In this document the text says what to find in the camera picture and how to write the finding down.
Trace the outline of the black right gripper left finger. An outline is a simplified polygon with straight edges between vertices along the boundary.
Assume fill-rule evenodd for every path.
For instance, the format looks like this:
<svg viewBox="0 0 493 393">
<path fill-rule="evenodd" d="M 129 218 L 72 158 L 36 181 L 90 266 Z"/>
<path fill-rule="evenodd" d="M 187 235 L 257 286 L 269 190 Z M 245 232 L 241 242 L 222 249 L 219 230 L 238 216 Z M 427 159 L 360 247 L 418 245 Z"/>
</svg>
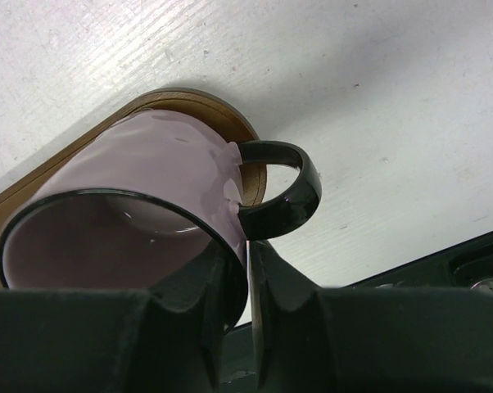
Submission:
<svg viewBox="0 0 493 393">
<path fill-rule="evenodd" d="M 246 298 L 216 246 L 151 290 L 0 290 L 0 392 L 215 392 Z"/>
</svg>

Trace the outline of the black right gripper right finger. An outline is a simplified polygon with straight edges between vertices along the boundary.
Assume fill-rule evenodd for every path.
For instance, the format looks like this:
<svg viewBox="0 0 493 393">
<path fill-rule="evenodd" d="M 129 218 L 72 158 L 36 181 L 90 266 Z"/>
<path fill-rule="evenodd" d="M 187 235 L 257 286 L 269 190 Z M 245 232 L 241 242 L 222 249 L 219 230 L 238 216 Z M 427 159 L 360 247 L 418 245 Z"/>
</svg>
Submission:
<svg viewBox="0 0 493 393">
<path fill-rule="evenodd" d="M 260 392 L 493 392 L 493 296 L 323 288 L 250 244 Z"/>
</svg>

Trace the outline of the lilac enamel mug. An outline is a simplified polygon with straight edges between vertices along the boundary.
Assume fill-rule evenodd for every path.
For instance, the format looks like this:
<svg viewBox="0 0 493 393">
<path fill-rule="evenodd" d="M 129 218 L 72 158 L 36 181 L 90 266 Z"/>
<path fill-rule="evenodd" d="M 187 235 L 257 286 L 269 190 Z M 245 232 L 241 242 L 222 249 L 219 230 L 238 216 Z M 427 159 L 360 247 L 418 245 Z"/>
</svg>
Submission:
<svg viewBox="0 0 493 393">
<path fill-rule="evenodd" d="M 319 207 L 309 155 L 287 142 L 228 142 L 177 111 L 102 132 L 4 224 L 8 289 L 150 289 L 190 263 L 228 268 L 224 326 L 247 302 L 247 243 L 295 231 Z"/>
</svg>

